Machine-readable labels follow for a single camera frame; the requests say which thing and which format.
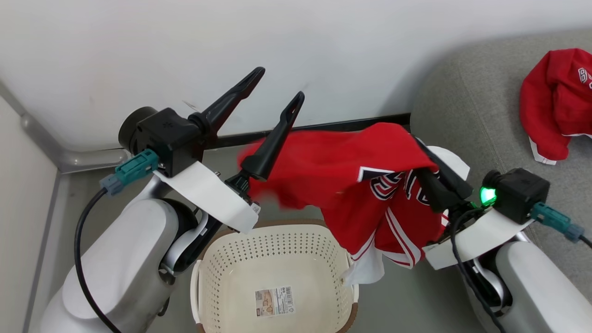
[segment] black trim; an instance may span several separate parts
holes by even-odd
[[[318,124],[318,125],[308,125],[308,126],[300,126],[295,127],[292,131],[297,130],[324,130],[324,131],[338,131],[338,132],[354,132],[363,130],[367,127],[370,127],[376,123],[394,123],[399,125],[409,125],[411,114],[404,113],[404,114],[395,114],[393,116],[385,116],[385,117],[376,117],[376,118],[367,118],[367,119],[359,119],[359,120],[349,120],[349,121],[338,121],[335,123],[326,123],[326,124]],[[232,147],[232,146],[242,146],[253,141],[263,139],[267,137],[271,133],[271,130],[262,131],[262,132],[252,132],[252,133],[244,133],[238,135],[229,135],[229,136],[222,136],[219,137],[218,140],[213,144],[208,146],[207,149],[214,149],[214,148],[223,148],[223,147]]]

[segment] teal connector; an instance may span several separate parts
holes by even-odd
[[[126,186],[142,179],[158,169],[158,156],[151,149],[146,149],[129,161],[115,168],[115,174],[101,179],[101,187],[107,189],[107,195],[114,196]]]
[[[584,228],[572,224],[571,219],[568,216],[544,203],[536,203],[532,208],[531,216],[538,222],[561,232],[573,243],[577,243],[580,240],[580,236],[584,234]]]

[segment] gray cushion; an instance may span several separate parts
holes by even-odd
[[[411,132],[457,153],[471,167],[469,182],[475,188],[491,169],[521,167],[546,178],[551,182],[547,202],[592,235],[592,140],[573,138],[567,160],[544,165],[535,162],[519,119],[522,80],[546,52],[573,47],[592,53],[592,30],[460,50],[426,79],[411,112]],[[592,301],[592,250],[538,223],[527,234]]]

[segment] white plastic basket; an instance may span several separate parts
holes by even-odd
[[[191,276],[198,332],[344,333],[358,310],[358,285],[343,287],[350,265],[321,220],[258,224],[249,234],[220,232]],[[257,316],[255,292],[290,286],[294,311]]]

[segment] red fabric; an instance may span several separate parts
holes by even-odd
[[[239,164],[259,145],[247,148]],[[321,208],[327,226],[352,255],[364,251],[374,231],[378,249],[403,254],[442,232],[441,214],[431,211],[409,172],[421,167],[437,171],[413,137],[396,124],[378,123],[360,133],[295,132],[288,136],[268,181],[251,181],[250,195],[273,193],[284,207]],[[387,220],[389,207],[413,244],[397,241]]]
[[[592,55],[547,53],[522,83],[520,120],[540,155],[566,159],[570,138],[564,135],[592,134]]]

